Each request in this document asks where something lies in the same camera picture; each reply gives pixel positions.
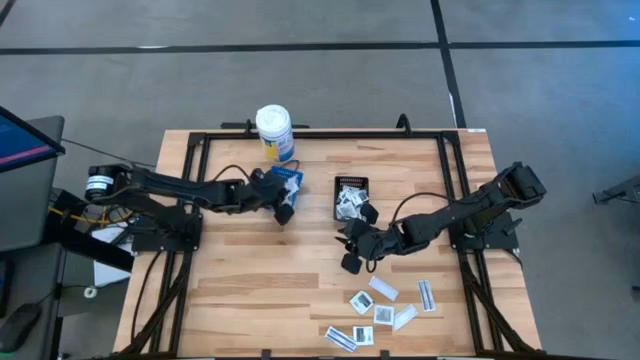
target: black cable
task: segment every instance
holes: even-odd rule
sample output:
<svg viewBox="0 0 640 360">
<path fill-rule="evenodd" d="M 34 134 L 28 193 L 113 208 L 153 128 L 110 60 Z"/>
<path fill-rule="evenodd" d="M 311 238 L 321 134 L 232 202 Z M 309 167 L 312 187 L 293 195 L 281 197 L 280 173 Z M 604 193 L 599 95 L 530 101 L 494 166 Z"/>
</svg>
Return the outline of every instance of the black cable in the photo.
<svg viewBox="0 0 640 360">
<path fill-rule="evenodd" d="M 282 167 L 287 167 L 289 164 L 296 164 L 296 167 L 293 168 L 293 171 L 298 171 L 298 169 L 300 169 L 300 160 L 289 160 L 286 163 L 282 164 Z"/>
<path fill-rule="evenodd" d="M 113 154 L 110 154 L 110 153 L 108 153 L 106 151 L 102 151 L 102 150 L 96 149 L 94 147 L 91 147 L 91 146 L 88 146 L 88 145 L 85 145 L 85 144 L 81 144 L 81 143 L 73 141 L 73 140 L 62 138 L 62 141 L 68 142 L 69 144 L 73 144 L 73 145 L 76 145 L 76 146 L 83 147 L 83 148 L 85 148 L 87 150 L 91 150 L 91 151 L 97 152 L 97 153 L 102 154 L 102 155 L 110 156 L 110 157 L 112 157 L 114 159 L 130 162 L 132 164 L 136 164 L 136 165 L 139 165 L 139 166 L 145 166 L 145 167 L 150 167 L 150 168 L 155 168 L 156 167 L 155 165 L 152 165 L 152 164 L 147 164 L 147 163 L 143 163 L 143 162 L 140 162 L 140 161 L 134 161 L 134 160 L 130 160 L 130 159 L 127 159 L 127 158 L 124 158 L 124 157 L 121 157 L 121 156 L 113 155 Z"/>
<path fill-rule="evenodd" d="M 511 255 L 518 262 L 518 264 L 520 264 L 520 267 L 523 267 L 522 259 L 520 259 L 520 257 L 516 255 L 516 253 L 514 253 L 512 249 L 504 249 L 504 251 L 506 251 L 507 254 Z"/>
<path fill-rule="evenodd" d="M 185 266 L 183 262 L 176 278 L 173 280 L 173 284 L 167 291 L 165 297 L 158 304 L 153 314 L 147 320 L 147 323 L 144 325 L 143 329 L 136 335 L 134 341 L 131 342 L 126 348 L 124 348 L 120 354 L 128 355 L 128 354 L 139 354 L 140 351 L 144 348 L 145 344 L 151 337 L 151 333 L 155 331 L 156 327 L 160 324 L 164 315 L 173 302 L 173 299 L 178 295 L 178 293 L 182 290 L 184 286 L 186 286 L 186 279 L 188 274 L 188 267 Z"/>
<path fill-rule="evenodd" d="M 373 268 L 370 269 L 369 268 L 369 262 L 371 260 L 371 257 L 373 256 L 373 252 L 375 251 L 375 249 L 377 249 L 380 245 L 382 245 L 382 240 L 378 240 L 372 247 L 371 250 L 369 250 L 369 256 L 367 256 L 367 263 L 365 264 L 365 267 L 367 268 L 367 272 L 368 273 L 372 273 L 374 271 L 376 271 L 376 268 L 378 267 L 378 260 L 377 259 L 373 259 Z"/>
<path fill-rule="evenodd" d="M 615 199 L 615 200 L 620 200 L 620 201 L 624 201 L 624 202 L 629 202 L 629 203 L 632 203 L 632 204 L 640 204 L 640 201 L 638 201 L 638 200 L 627 199 L 627 198 L 625 198 L 625 197 L 623 197 L 623 196 L 620 196 L 620 195 L 618 195 L 618 196 L 614 196 L 614 195 L 609 194 L 609 193 L 608 193 L 608 192 L 606 192 L 606 191 L 603 191 L 603 193 L 604 193 L 605 195 L 607 195 L 607 196 L 612 197 L 612 198 L 613 198 L 613 199 Z"/>
<path fill-rule="evenodd" d="M 133 311 L 133 319 L 131 320 L 131 343 L 133 343 L 133 340 L 135 339 L 135 335 L 136 335 L 136 320 L 138 317 L 138 311 L 140 310 L 140 303 L 142 302 L 142 294 L 144 294 L 144 288 L 147 286 L 147 281 L 149 280 L 149 274 L 151 273 L 151 269 L 153 268 L 153 265 L 156 263 L 156 260 L 158 260 L 158 257 L 160 257 L 160 253 L 161 252 L 158 251 L 156 255 L 153 257 L 153 259 L 151 260 L 151 263 L 149 264 L 149 267 L 147 268 L 147 272 L 144 274 L 144 280 L 142 280 L 142 287 L 140 288 L 140 294 L 138 295 L 136 308 Z"/>
<path fill-rule="evenodd" d="M 213 179 L 211 179 L 210 181 L 216 181 L 218 180 L 218 178 L 220 177 L 220 175 L 222 175 L 225 171 L 231 169 L 231 168 L 235 168 L 240 170 L 240 172 L 242 173 L 242 175 L 244 175 L 244 177 L 247 178 L 247 181 L 251 182 L 251 178 L 249 177 L 249 174 L 247 174 L 246 171 L 244 171 L 243 168 L 241 168 L 240 166 L 236 165 L 236 164 L 231 164 L 231 165 L 227 165 L 224 169 L 220 170 L 220 172 L 218 173 L 218 175 L 214 176 Z"/>
</svg>

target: small box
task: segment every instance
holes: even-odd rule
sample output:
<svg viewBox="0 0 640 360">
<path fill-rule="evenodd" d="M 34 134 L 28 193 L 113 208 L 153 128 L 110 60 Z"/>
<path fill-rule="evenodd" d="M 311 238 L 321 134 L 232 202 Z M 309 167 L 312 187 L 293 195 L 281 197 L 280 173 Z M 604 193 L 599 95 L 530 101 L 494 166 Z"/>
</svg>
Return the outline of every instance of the small box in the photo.
<svg viewBox="0 0 640 360">
<path fill-rule="evenodd" d="M 338 196 L 340 195 L 340 191 L 342 191 L 343 186 L 351 186 L 358 189 L 364 189 L 367 192 L 367 198 L 369 198 L 369 178 L 356 176 L 336 176 L 333 189 L 333 219 L 336 221 L 346 222 L 346 219 L 338 219 L 338 214 L 336 212 L 336 205 L 338 205 Z"/>
</svg>

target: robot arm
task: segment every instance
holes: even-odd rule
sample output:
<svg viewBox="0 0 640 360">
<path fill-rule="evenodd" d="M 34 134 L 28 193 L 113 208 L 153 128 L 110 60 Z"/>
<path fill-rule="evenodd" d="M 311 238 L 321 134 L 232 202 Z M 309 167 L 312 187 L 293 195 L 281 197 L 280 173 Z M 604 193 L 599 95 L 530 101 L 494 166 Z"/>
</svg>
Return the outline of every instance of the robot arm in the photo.
<svg viewBox="0 0 640 360">
<path fill-rule="evenodd" d="M 285 225 L 293 208 L 285 203 L 284 180 L 271 171 L 255 169 L 244 180 L 193 182 L 123 164 L 92 166 L 85 198 L 96 205 L 119 205 L 145 215 L 166 230 L 180 232 L 192 221 L 182 206 L 164 206 L 149 194 L 173 197 L 218 213 L 239 214 L 272 208 L 280 225 Z"/>
<path fill-rule="evenodd" d="M 429 246 L 431 240 L 451 225 L 462 223 L 465 233 L 475 236 L 507 209 L 535 205 L 546 190 L 533 170 L 514 163 L 476 192 L 455 200 L 431 214 L 410 215 L 377 229 L 362 220 L 351 219 L 343 230 L 347 239 L 339 239 L 349 252 L 343 268 L 357 274 L 362 261 L 381 260 L 386 255 L 408 255 Z"/>
</svg>

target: gray floor tile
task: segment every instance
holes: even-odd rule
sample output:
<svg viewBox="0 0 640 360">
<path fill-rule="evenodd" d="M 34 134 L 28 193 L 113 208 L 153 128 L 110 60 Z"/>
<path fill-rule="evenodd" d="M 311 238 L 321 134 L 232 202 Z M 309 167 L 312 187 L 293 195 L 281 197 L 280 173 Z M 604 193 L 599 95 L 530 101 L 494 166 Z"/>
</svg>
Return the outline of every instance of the gray floor tile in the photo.
<svg viewBox="0 0 640 360">
<path fill-rule="evenodd" d="M 3 106 L 23 118 L 60 114 L 64 136 L 154 162 L 165 129 L 218 128 L 270 103 L 312 127 L 451 127 L 440 53 L 295 52 L 0 57 Z M 83 195 L 91 164 L 67 145 L 55 184 Z"/>
<path fill-rule="evenodd" d="M 449 41 L 640 39 L 634 0 L 440 1 Z"/>
<path fill-rule="evenodd" d="M 436 40 L 428 0 L 19 0 L 0 47 Z"/>
<path fill-rule="evenodd" d="M 636 359 L 640 306 L 634 204 L 591 193 L 640 173 L 640 50 L 454 51 L 469 127 L 487 128 L 498 167 L 530 164 L 548 190 L 518 230 L 542 344 Z"/>
</svg>

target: wooden table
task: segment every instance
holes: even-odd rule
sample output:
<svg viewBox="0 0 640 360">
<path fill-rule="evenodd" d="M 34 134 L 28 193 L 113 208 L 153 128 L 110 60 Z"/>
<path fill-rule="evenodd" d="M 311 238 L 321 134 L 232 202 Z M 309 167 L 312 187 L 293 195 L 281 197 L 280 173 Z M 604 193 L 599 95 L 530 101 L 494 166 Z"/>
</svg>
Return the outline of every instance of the wooden table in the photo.
<svg viewBox="0 0 640 360">
<path fill-rule="evenodd" d="M 159 173 L 181 176 L 188 134 L 186 130 L 166 132 Z M 490 181 L 496 168 L 486 133 L 460 130 L 460 138 L 473 191 Z M 324 338 L 330 325 L 348 335 L 354 325 L 373 325 L 372 310 L 360 316 L 349 304 L 359 290 L 367 290 L 378 304 L 390 304 L 369 288 L 371 274 L 364 268 L 359 275 L 351 275 L 340 267 L 344 248 L 333 238 L 340 227 L 332 219 L 334 177 L 368 177 L 371 203 L 380 212 L 378 224 L 388 223 L 403 198 L 418 191 L 445 194 L 436 142 L 298 139 L 295 146 L 304 184 L 288 225 L 278 226 L 264 210 L 233 216 L 204 212 L 204 233 L 191 268 L 179 355 L 257 357 L 261 349 L 272 349 L 274 356 L 372 356 L 381 349 L 395 356 L 474 354 L 458 260 L 446 231 L 421 252 L 389 256 L 378 263 L 375 275 L 400 291 L 392 304 L 396 311 L 414 304 L 420 312 L 416 319 L 397 332 L 375 325 L 375 346 L 359 347 L 354 354 Z M 210 151 L 205 179 L 232 163 L 247 171 L 270 167 L 258 140 L 213 141 Z M 457 179 L 451 149 L 448 154 Z M 195 179 L 197 166 L 193 168 Z M 239 177 L 229 171 L 221 179 Z M 459 194 L 458 183 L 455 185 Z M 175 204 L 175 200 L 166 201 Z M 442 199 L 420 197 L 408 202 L 400 216 L 429 213 L 445 205 Z M 539 348 L 520 266 L 504 251 L 488 250 L 485 256 L 498 308 L 526 342 Z M 115 351 L 129 344 L 133 310 L 152 257 L 144 254 L 135 260 Z M 162 264 L 164 255 L 151 272 L 138 331 L 156 306 Z M 416 282 L 423 279 L 432 284 L 435 312 L 422 312 Z M 485 347 L 491 348 L 486 314 L 479 304 L 478 311 Z M 171 310 L 164 322 L 160 349 L 168 348 L 172 314 Z"/>
</svg>

